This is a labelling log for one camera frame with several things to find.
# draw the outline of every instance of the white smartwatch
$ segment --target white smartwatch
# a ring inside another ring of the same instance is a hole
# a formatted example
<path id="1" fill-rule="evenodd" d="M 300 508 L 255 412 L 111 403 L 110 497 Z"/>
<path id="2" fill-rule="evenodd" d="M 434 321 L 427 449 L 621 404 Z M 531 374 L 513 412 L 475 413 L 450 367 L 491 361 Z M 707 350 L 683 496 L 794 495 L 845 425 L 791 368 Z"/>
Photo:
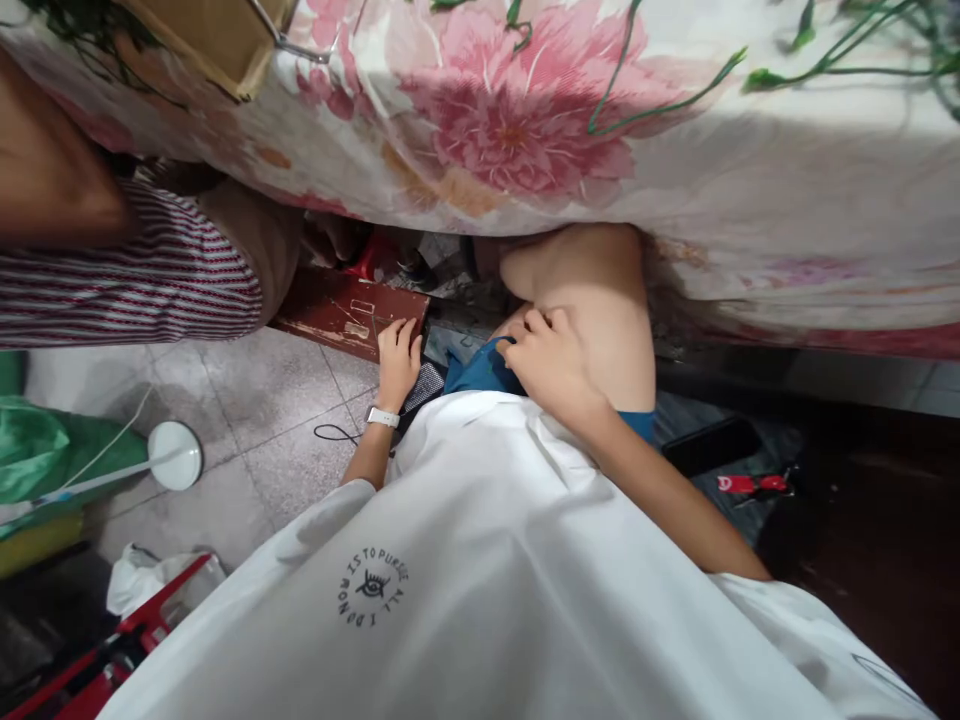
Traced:
<path id="1" fill-rule="evenodd" d="M 384 412 L 379 410 L 373 405 L 370 406 L 370 409 L 367 411 L 367 422 L 378 422 L 387 427 L 395 428 L 400 424 L 400 416 L 395 415 L 394 413 Z"/>

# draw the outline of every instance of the eye logo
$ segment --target eye logo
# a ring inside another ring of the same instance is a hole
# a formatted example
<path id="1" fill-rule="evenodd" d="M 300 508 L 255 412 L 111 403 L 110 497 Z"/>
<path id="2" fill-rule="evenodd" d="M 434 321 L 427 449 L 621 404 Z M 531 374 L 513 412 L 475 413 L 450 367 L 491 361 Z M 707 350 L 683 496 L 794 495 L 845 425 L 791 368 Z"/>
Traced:
<path id="1" fill-rule="evenodd" d="M 358 587 L 355 592 L 362 592 L 367 597 L 373 598 L 383 597 L 383 589 L 390 584 L 390 581 L 386 578 L 377 577 L 370 573 L 369 570 L 364 569 L 363 571 L 363 585 Z"/>
<path id="2" fill-rule="evenodd" d="M 376 627 L 396 611 L 409 580 L 407 566 L 386 548 L 362 548 L 340 578 L 337 614 L 347 625 Z"/>

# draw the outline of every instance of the white t-shirt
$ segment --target white t-shirt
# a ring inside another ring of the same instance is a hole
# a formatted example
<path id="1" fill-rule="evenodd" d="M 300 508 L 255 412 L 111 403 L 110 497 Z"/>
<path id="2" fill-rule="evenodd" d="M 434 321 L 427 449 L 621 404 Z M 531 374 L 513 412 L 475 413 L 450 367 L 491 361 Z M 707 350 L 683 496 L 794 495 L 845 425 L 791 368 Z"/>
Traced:
<path id="1" fill-rule="evenodd" d="M 705 575 L 531 400 L 420 411 L 388 484 L 264 544 L 101 720 L 931 718 L 830 610 Z"/>

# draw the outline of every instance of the finger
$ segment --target finger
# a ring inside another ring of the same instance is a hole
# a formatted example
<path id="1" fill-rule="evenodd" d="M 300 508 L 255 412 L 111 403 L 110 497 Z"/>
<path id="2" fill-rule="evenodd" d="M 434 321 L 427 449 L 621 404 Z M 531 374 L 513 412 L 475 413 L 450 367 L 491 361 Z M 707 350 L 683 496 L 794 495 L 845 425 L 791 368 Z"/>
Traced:
<path id="1" fill-rule="evenodd" d="M 380 347 L 383 347 L 384 344 L 387 345 L 396 345 L 397 344 L 397 330 L 399 327 L 405 323 L 404 318 L 399 320 L 394 320 L 392 323 L 387 325 L 383 330 L 380 331 L 380 334 L 377 335 L 377 340 L 380 341 Z"/>
<path id="2" fill-rule="evenodd" d="M 550 329 L 547 325 L 547 321 L 543 319 L 543 315 L 539 310 L 531 310 L 523 316 L 523 319 L 526 320 L 527 325 L 530 328 L 530 332 L 532 332 L 534 335 L 539 335 Z"/>
<path id="3" fill-rule="evenodd" d="M 417 335 L 410 345 L 410 365 L 420 372 L 420 346 L 423 345 L 423 335 Z"/>
<path id="4" fill-rule="evenodd" d="M 509 340 L 497 340 L 497 344 L 493 346 L 493 349 L 503 356 L 503 364 L 507 367 L 510 367 L 510 363 L 507 360 L 507 351 L 512 347 L 513 343 Z"/>
<path id="5" fill-rule="evenodd" d="M 567 311 L 563 308 L 555 308 L 547 314 L 547 319 L 550 321 L 550 325 L 558 333 L 568 333 L 570 332 L 570 316 L 567 315 Z"/>
<path id="6" fill-rule="evenodd" d="M 527 335 L 530 334 L 530 331 L 524 326 L 520 321 L 512 322 L 507 326 L 507 335 L 512 337 L 517 342 L 520 342 Z"/>
<path id="7" fill-rule="evenodd" d="M 403 327 L 400 328 L 400 333 L 397 336 L 397 346 L 407 350 L 410 348 L 410 335 L 413 333 L 413 326 L 416 325 L 417 319 L 410 318 L 403 324 Z"/>

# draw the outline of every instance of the right hand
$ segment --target right hand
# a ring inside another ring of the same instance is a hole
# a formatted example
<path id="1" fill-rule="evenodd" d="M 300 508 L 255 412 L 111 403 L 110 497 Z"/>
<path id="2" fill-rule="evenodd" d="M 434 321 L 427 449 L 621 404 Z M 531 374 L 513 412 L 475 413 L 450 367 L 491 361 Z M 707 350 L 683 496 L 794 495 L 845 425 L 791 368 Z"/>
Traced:
<path id="1" fill-rule="evenodd" d="M 376 407 L 384 412 L 399 414 L 403 401 L 417 384 L 423 335 L 417 335 L 413 343 L 410 342 L 416 324 L 416 319 L 394 320 L 377 335 L 380 344 L 380 392 Z"/>
<path id="2" fill-rule="evenodd" d="M 497 352 L 537 405 L 568 430 L 581 434 L 597 413 L 606 413 L 611 407 L 590 382 L 583 348 L 566 310 L 557 308 L 546 317 L 539 310 L 530 310 L 523 319 L 525 324 L 515 322 L 507 328 L 516 344 L 500 340 Z"/>

